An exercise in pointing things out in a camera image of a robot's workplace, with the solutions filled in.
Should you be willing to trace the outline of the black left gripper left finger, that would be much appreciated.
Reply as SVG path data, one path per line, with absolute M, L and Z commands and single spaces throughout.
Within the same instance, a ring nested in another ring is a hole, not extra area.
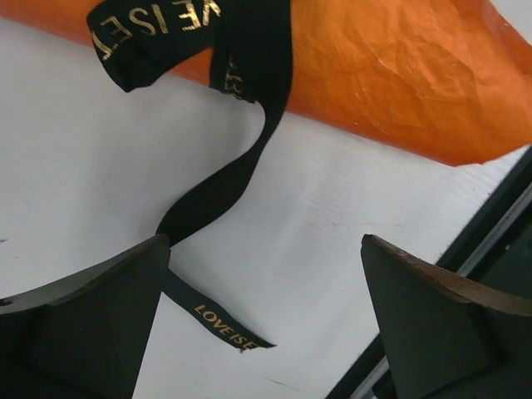
M 130 398 L 170 261 L 157 234 L 1 301 L 3 398 Z

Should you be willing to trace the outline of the black ribbon gold lettering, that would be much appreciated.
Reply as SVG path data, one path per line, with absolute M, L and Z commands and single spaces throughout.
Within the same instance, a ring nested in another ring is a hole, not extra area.
M 209 88 L 262 112 L 260 128 L 238 123 L 248 148 L 180 196 L 156 232 L 175 246 L 241 199 L 288 104 L 293 81 L 288 1 L 102 1 L 86 15 L 92 46 L 125 92 L 209 52 Z

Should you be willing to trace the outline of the orange wrapping paper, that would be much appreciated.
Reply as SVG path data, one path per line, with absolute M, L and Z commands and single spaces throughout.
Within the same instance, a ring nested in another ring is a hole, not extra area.
M 531 45 L 490 1 L 70 1 L 124 91 L 177 69 L 448 165 L 531 142 Z

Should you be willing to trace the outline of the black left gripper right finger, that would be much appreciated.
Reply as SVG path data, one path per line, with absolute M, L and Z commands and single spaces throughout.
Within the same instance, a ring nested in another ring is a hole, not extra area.
M 400 398 L 529 398 L 531 301 L 362 239 L 362 265 Z

